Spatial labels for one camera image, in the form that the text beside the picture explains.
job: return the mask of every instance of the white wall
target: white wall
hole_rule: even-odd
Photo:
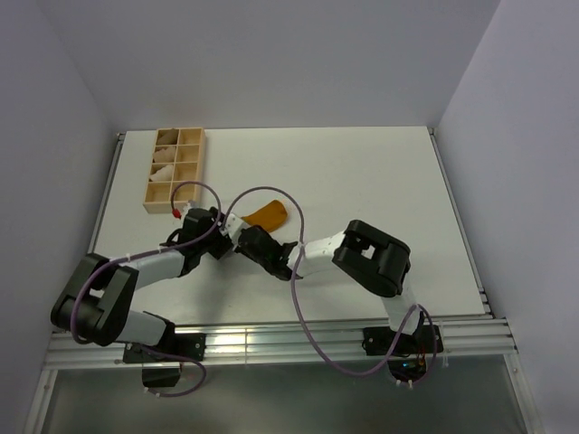
[[[548,432],[579,426],[579,2],[503,0],[438,138]]]
[[[118,128],[438,124],[498,0],[38,0]]]
[[[86,251],[114,136],[38,6],[0,3],[0,432],[20,432],[50,309]]]

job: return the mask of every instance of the wooden box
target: wooden box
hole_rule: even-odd
[[[148,213],[171,212],[171,192],[183,181],[202,180],[204,146],[202,128],[157,131],[143,202]],[[175,207],[182,211],[187,202],[199,202],[202,190],[196,185],[184,185],[175,195]]]

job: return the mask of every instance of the silver frame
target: silver frame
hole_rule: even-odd
[[[436,318],[436,324],[441,328],[445,344],[445,351],[441,354],[443,359],[441,366],[446,367],[449,365],[449,357],[503,355],[527,432],[543,433],[544,430],[527,380],[522,372],[517,347],[508,322],[506,319],[496,319],[492,315],[464,227],[460,220],[451,186],[442,164],[441,155],[436,145],[436,138],[430,128],[429,133],[486,312],[482,316]],[[124,138],[124,133],[118,134],[118,141],[100,204],[99,215],[90,239],[89,251],[94,250],[99,237],[100,224],[107,207],[109,191],[114,180]],[[317,322],[311,324],[310,329],[333,360],[338,362],[360,361],[368,359],[360,345],[362,329],[367,326],[387,326],[387,324],[387,321],[378,319]],[[306,336],[304,336],[300,325],[296,323],[179,326],[176,331],[178,333],[207,333],[204,364],[208,366],[321,362]],[[112,344],[104,348],[95,344],[77,345],[70,334],[53,333],[24,433],[35,434],[42,431],[58,371],[75,369],[141,369],[144,366],[142,364],[123,364],[123,351],[123,344]],[[175,365],[176,363],[146,364],[146,366],[167,367]]]

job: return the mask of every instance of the wire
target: wire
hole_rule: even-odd
[[[173,199],[175,197],[175,194],[177,192],[177,190],[181,187],[183,187],[184,185],[188,185],[188,184],[194,184],[194,185],[200,185],[203,188],[206,188],[207,190],[209,190],[209,192],[214,196],[215,201],[217,202],[217,216],[215,217],[215,222],[214,224],[211,226],[211,228],[209,228],[207,230],[207,232],[205,232],[204,234],[198,236],[197,238],[195,238],[194,240],[190,240],[181,244],[176,244],[173,246],[169,246],[169,247],[165,247],[163,249],[155,249],[155,250],[149,250],[149,251],[144,251],[142,253],[139,253],[137,255],[131,256],[131,257],[123,257],[123,258],[118,258],[118,259],[114,259],[111,260],[109,262],[107,262],[106,264],[98,267],[91,275],[90,277],[87,279],[86,282],[84,282],[84,285],[82,285],[81,290],[79,291],[79,294],[76,297],[76,300],[74,301],[74,306],[72,307],[72,312],[71,312],[71,333],[72,333],[72,339],[74,339],[74,341],[77,344],[89,344],[90,342],[87,340],[82,339],[79,336],[79,329],[77,327],[78,324],[78,318],[79,318],[79,310],[81,309],[81,302],[82,299],[86,296],[86,294],[90,291],[90,287],[92,286],[92,283],[95,281],[95,279],[100,276],[100,274],[102,274],[105,270],[114,267],[115,265],[119,265],[119,264],[124,264],[125,262],[129,262],[130,260],[136,260],[136,259],[143,259],[143,258],[147,258],[149,256],[154,256],[154,255],[158,255],[160,253],[165,253],[166,251],[170,251],[170,250],[176,250],[179,248],[183,248],[183,247],[188,247],[191,246],[201,240],[203,240],[204,238],[208,237],[209,234],[211,232],[214,231],[214,229],[217,227],[217,225],[219,224],[219,221],[221,219],[221,200],[219,199],[219,196],[217,195],[217,193],[215,192],[215,190],[213,188],[211,188],[209,185],[205,184],[205,183],[201,183],[198,181],[185,181],[181,184],[179,184],[171,193],[171,206],[173,206]]]
[[[153,348],[146,346],[146,345],[141,345],[141,347],[143,348],[143,350],[146,353],[149,353],[151,355],[155,355],[157,357],[165,357],[166,359],[172,359],[172,360],[175,360],[177,362],[193,363],[193,364],[197,365],[199,367],[199,369],[201,369],[201,378],[199,379],[199,381],[193,387],[191,387],[185,391],[168,393],[168,392],[158,391],[157,389],[147,389],[147,392],[153,393],[154,395],[160,396],[163,398],[178,398],[180,396],[186,396],[189,393],[195,392],[197,389],[199,389],[201,387],[201,385],[205,381],[205,378],[207,378],[207,369],[200,362],[197,362],[195,359],[191,359],[189,357],[183,357],[181,355],[176,355],[176,354],[161,353],[160,351],[154,350]]]
[[[309,343],[311,344],[311,346],[314,347],[314,350],[316,350],[316,353],[318,353],[318,355],[324,360],[324,362],[326,362],[327,364],[332,366],[334,369],[336,369],[337,371],[339,371],[345,375],[350,375],[353,377],[366,377],[367,375],[371,375],[373,373],[376,373],[380,369],[382,369],[382,367],[388,362],[388,359],[392,355],[392,352],[394,351],[396,344],[398,343],[398,340],[400,339],[400,335],[404,329],[404,326],[406,326],[406,323],[408,322],[408,319],[410,318],[411,314],[414,312],[414,310],[420,309],[423,311],[423,313],[428,318],[430,327],[432,329],[433,352],[432,352],[432,362],[427,367],[426,372],[419,380],[417,380],[413,383],[416,384],[416,383],[421,382],[422,380],[426,379],[426,377],[428,377],[428,375],[430,374],[430,371],[432,369],[432,366],[434,365],[434,362],[436,361],[437,342],[436,342],[436,333],[435,333],[434,323],[432,321],[432,318],[431,318],[430,314],[428,313],[428,311],[424,308],[424,306],[419,305],[419,304],[412,305],[410,307],[410,309],[408,309],[408,312],[404,316],[403,321],[400,324],[400,327],[398,328],[398,331],[394,335],[394,339],[393,339],[392,343],[390,344],[390,348],[388,348],[388,351],[386,352],[384,359],[382,361],[378,362],[373,368],[371,368],[367,371],[362,371],[362,372],[351,371],[351,370],[341,366],[339,363],[334,362],[332,359],[330,359],[327,356],[326,353],[324,353],[324,351],[319,346],[318,342],[316,342],[316,339],[314,339],[314,336],[309,331],[308,324],[306,323],[306,320],[301,312],[301,307],[299,306],[298,293],[296,290],[296,280],[297,280],[297,276],[298,276],[299,263],[301,262],[301,259],[304,255],[304,230],[305,230],[304,213],[301,210],[301,207],[299,206],[299,204],[296,202],[296,200],[293,197],[291,197],[288,193],[284,192],[280,188],[271,187],[271,186],[267,186],[267,185],[263,185],[263,186],[259,186],[259,187],[253,187],[253,188],[250,188],[249,190],[246,190],[245,192],[241,193],[233,200],[232,204],[229,206],[229,208],[227,210],[227,213],[225,214],[225,220],[227,220],[227,217],[231,213],[233,206],[235,206],[235,204],[237,204],[243,198],[243,196],[245,196],[246,194],[252,193],[252,192],[257,192],[259,190],[269,190],[269,191],[277,192],[277,193],[284,195],[285,197],[287,197],[289,199],[290,202],[293,203],[293,205],[296,207],[296,210],[298,210],[298,214],[299,214],[299,254],[298,254],[298,257],[296,259],[296,263],[294,264],[293,269],[291,270],[291,279],[289,280],[289,285],[291,287],[291,299],[293,301],[293,306],[296,309],[296,314],[298,315],[299,324],[301,325],[301,328],[303,329],[304,333],[306,334],[306,337],[308,338]]]

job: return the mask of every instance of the white table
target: white table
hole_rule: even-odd
[[[425,127],[207,130],[204,180],[227,207],[241,191],[274,185],[292,194],[306,215],[306,241],[366,221],[412,250],[417,301],[433,316],[484,314],[479,289]],[[105,256],[150,250],[178,226],[170,214],[148,214],[142,202],[155,131],[128,132],[100,226],[95,251]],[[273,198],[258,192],[236,213],[253,212]],[[286,224],[273,235],[294,241],[299,219],[288,201]],[[203,206],[214,204],[203,194]],[[298,283],[309,320],[384,317],[378,297],[336,269]],[[158,282],[135,295],[133,310],[178,324],[296,321],[288,282],[268,275],[242,255],[209,255],[188,276]]]

